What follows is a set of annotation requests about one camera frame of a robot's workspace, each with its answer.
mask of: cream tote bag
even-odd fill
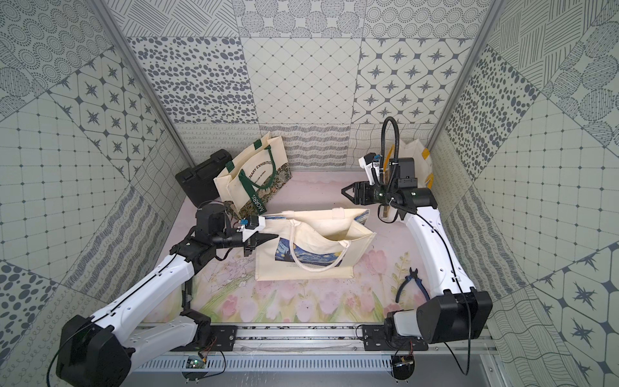
[[[214,181],[221,200],[242,219],[267,212],[267,202],[290,177],[284,142],[269,132],[228,162]]]
[[[353,278],[376,236],[363,225],[369,214],[335,208],[265,215],[260,232],[279,237],[256,248],[256,280]]]

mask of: table surface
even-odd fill
[[[365,172],[295,171],[267,209],[276,213],[358,207],[340,191],[360,180],[366,180]],[[365,207],[370,209],[365,225],[377,235],[355,265],[353,279],[255,281],[254,256],[244,257],[242,249],[235,248],[228,259],[213,260],[194,276],[192,309],[210,316],[213,322],[382,323],[389,311],[418,307],[425,299],[414,282],[406,285],[400,303],[395,303],[398,286],[410,267],[419,269],[420,278],[426,282],[415,240],[404,224],[378,220],[377,207]],[[185,199],[158,262],[196,224],[195,214],[196,207]],[[144,322],[165,323],[181,310],[179,288]]]

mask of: black plastic case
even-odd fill
[[[214,178],[225,168],[226,163],[232,161],[232,156],[225,149],[220,149],[194,168],[187,168],[176,174],[178,184],[189,196],[194,206],[216,199],[219,196],[215,187]]]

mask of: metal frame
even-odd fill
[[[155,110],[161,124],[165,128],[165,131],[168,133],[172,141],[181,151],[181,155],[187,161],[189,166],[195,167],[196,163],[194,162],[191,154],[185,147],[183,140],[179,137],[178,133],[174,129],[174,124],[170,120],[170,117],[165,112],[165,108],[161,100],[157,97],[157,93],[155,93],[155,89],[153,89],[150,84],[149,78],[146,76],[146,73],[142,69],[142,66],[137,61],[136,57],[133,55],[133,50],[129,47],[129,43],[127,42],[127,38],[124,36],[123,32],[118,27],[118,24],[114,20],[114,15],[110,11],[107,3],[104,0],[87,0],[90,8],[95,13],[103,28],[108,33],[108,36],[112,43],[114,43],[114,48],[116,48],[117,53],[125,60],[128,67],[133,70],[134,75],[136,76],[136,82],[142,92],[145,94],[146,98],[148,98],[150,104]]]
[[[460,76],[456,80],[456,85],[453,90],[449,94],[447,98],[447,104],[445,104],[445,109],[443,110],[443,114],[438,119],[436,123],[436,127],[434,133],[430,137],[430,141],[428,142],[428,146],[426,148],[432,151],[434,147],[434,143],[438,138],[438,135],[443,131],[443,127],[447,123],[447,120],[451,116],[453,109],[456,107],[458,100],[460,99],[460,94],[464,91],[464,87],[466,83],[469,81],[469,77],[471,72],[473,72],[473,68],[477,64],[479,57],[481,56],[483,50],[486,47],[486,42],[490,39],[490,35],[495,28],[495,24],[498,21],[499,17],[503,13],[503,9],[505,8],[505,4],[507,0],[493,0],[488,8],[488,12],[486,12],[486,16],[481,24],[481,28],[475,37],[475,41],[469,50],[469,56],[464,63],[462,70],[460,71]]]

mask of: patterned wall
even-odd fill
[[[187,164],[83,0],[0,15],[0,385],[43,385],[62,325],[154,265]]]
[[[619,381],[618,11],[510,0],[433,149],[514,386]]]
[[[341,169],[387,116],[428,142],[491,0],[107,3],[196,162],[273,130]]]

